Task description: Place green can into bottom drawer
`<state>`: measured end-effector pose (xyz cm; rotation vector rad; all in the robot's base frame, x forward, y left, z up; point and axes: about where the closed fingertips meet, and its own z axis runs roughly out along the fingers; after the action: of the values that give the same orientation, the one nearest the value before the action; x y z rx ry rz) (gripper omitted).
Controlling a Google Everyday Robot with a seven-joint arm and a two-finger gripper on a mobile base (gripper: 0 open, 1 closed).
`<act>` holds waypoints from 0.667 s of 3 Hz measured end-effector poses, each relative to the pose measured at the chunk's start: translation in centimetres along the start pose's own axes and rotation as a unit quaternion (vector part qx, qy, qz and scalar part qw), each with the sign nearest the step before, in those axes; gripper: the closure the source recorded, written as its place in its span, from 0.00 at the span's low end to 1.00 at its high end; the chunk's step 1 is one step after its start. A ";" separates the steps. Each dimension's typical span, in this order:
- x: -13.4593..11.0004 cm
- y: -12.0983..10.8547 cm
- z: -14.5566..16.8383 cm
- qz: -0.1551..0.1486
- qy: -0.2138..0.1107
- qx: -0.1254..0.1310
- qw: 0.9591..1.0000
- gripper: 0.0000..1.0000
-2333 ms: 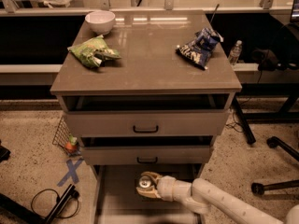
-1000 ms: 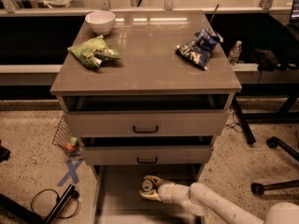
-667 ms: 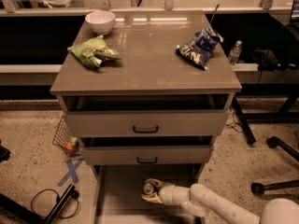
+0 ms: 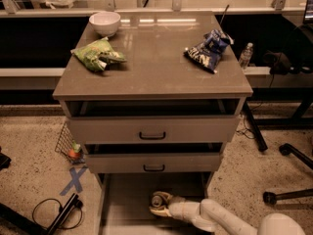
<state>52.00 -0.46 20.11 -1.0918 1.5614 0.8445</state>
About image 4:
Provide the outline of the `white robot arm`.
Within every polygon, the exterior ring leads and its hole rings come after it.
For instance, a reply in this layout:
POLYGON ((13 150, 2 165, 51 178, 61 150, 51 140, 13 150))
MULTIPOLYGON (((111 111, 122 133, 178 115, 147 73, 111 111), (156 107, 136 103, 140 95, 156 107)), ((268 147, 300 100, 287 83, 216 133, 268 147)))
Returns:
POLYGON ((229 235, 306 235, 295 220, 282 213, 266 215, 254 228, 212 199, 195 202, 163 191, 153 193, 150 212, 191 223, 207 232, 214 232, 220 225, 229 235))

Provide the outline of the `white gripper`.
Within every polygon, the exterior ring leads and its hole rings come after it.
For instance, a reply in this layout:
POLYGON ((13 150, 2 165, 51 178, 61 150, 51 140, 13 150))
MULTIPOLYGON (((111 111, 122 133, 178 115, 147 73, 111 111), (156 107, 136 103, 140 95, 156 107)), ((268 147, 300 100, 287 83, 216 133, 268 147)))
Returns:
POLYGON ((187 200, 183 197, 173 197, 170 193, 156 191, 154 195, 161 195, 167 207, 150 207, 150 212, 161 217, 173 217, 183 221, 193 221, 200 214, 200 203, 187 200))

